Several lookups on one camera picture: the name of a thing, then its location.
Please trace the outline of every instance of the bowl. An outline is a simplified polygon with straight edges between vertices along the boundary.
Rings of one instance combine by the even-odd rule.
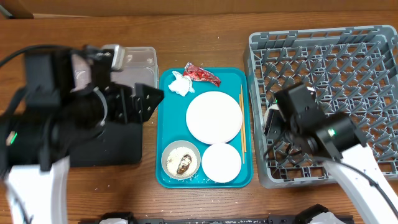
[[[193,151],[193,153],[194,153],[194,154],[196,155],[196,157],[197,157],[197,161],[198,161],[198,162],[197,162],[197,167],[196,167],[195,171],[192,173],[192,175],[189,175],[189,176],[187,176],[187,177],[177,177],[177,176],[174,176],[173,174],[171,174],[171,173],[167,170],[167,158],[169,157],[169,154],[173,151],[173,149],[176,149],[176,148],[178,148],[178,147],[187,147],[187,148],[191,149],[191,150]],[[163,168],[164,172],[165,172],[169,177],[171,177],[171,178],[173,178],[173,179],[176,179],[176,180],[185,180],[185,179],[188,179],[188,178],[192,177],[193,175],[195,175],[196,172],[198,172],[198,169],[199,169],[199,167],[200,167],[200,161],[201,161],[201,159],[200,159],[200,153],[199,153],[198,148],[197,148],[194,144],[192,144],[192,143],[190,143],[190,142],[188,142],[188,141],[184,141],[184,140],[178,140],[178,141],[171,142],[171,143],[164,149],[163,154],[162,154],[162,168]]]

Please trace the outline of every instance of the wooden table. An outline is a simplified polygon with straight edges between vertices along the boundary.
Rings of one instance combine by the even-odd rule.
[[[157,51],[160,74],[169,68],[183,67],[187,62],[203,67],[243,69],[243,50],[253,32],[378,24],[398,27],[398,13],[313,12],[0,21],[0,58],[33,44],[81,47],[84,44],[118,43],[126,47],[153,46]],[[0,112],[24,82],[20,57],[0,69]],[[259,183],[256,165],[252,182],[242,189],[165,189],[155,178],[156,128],[155,113],[144,125],[143,157],[138,168],[71,169],[68,178],[70,223],[113,211],[132,211],[137,218],[266,217],[268,214],[295,214],[316,203],[335,214],[354,215],[356,222],[362,222],[337,184],[269,190]],[[398,190],[398,182],[391,182],[391,185]],[[0,189],[0,223],[11,223],[4,189]]]

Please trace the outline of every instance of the gray plastic bin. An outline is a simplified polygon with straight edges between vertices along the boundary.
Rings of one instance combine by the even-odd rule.
[[[398,36],[391,26],[257,32],[243,55],[254,117],[259,180],[266,188],[335,182],[309,155],[286,159],[287,144],[267,145],[263,116],[273,93],[295,82],[312,86],[326,114],[344,111],[366,132],[387,179],[398,179]]]

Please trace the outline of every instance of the wooden chopstick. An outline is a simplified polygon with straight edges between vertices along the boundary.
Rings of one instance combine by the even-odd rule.
[[[240,95],[239,94],[239,106],[241,107],[241,109],[242,109],[242,95]],[[241,127],[241,140],[242,140],[242,161],[243,161],[243,164],[244,164],[244,136],[243,136],[243,125],[242,125],[242,127]]]
[[[244,122],[244,100],[243,100],[243,89],[242,89],[242,85],[241,85],[241,99],[242,99],[242,106],[241,106],[241,110],[242,110],[242,117],[243,117],[243,122],[242,122],[242,127],[243,127],[243,144],[244,144],[244,152],[246,153],[246,125]]]

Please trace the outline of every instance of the blue tray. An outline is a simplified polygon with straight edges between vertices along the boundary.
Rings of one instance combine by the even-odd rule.
[[[248,88],[246,84],[246,76],[237,68],[206,68],[209,72],[215,74],[221,79],[221,85],[218,88],[209,82],[193,82],[195,93],[187,93],[182,97],[169,90],[168,85],[175,80],[172,71],[183,73],[183,68],[170,69],[163,73],[160,77],[161,90],[164,90],[165,98],[158,107],[157,116],[157,143],[156,143],[156,178],[157,181],[167,188],[215,188],[215,187],[244,187],[250,183],[253,178],[253,163],[251,152],[251,132],[250,132],[250,112],[249,112],[249,98]],[[175,180],[170,178],[162,168],[161,158],[163,150],[171,142],[177,140],[186,140],[194,144],[202,156],[205,150],[210,146],[195,139],[189,132],[185,116],[188,105],[198,95],[208,91],[221,91],[232,96],[239,102],[239,94],[241,92],[241,85],[243,87],[244,97],[244,119],[246,125],[246,154],[245,164],[242,164],[242,169],[239,175],[228,183],[216,183],[208,179],[202,167],[200,166],[198,172],[191,178],[186,180]],[[242,158],[242,142],[241,132],[228,144],[238,150]]]

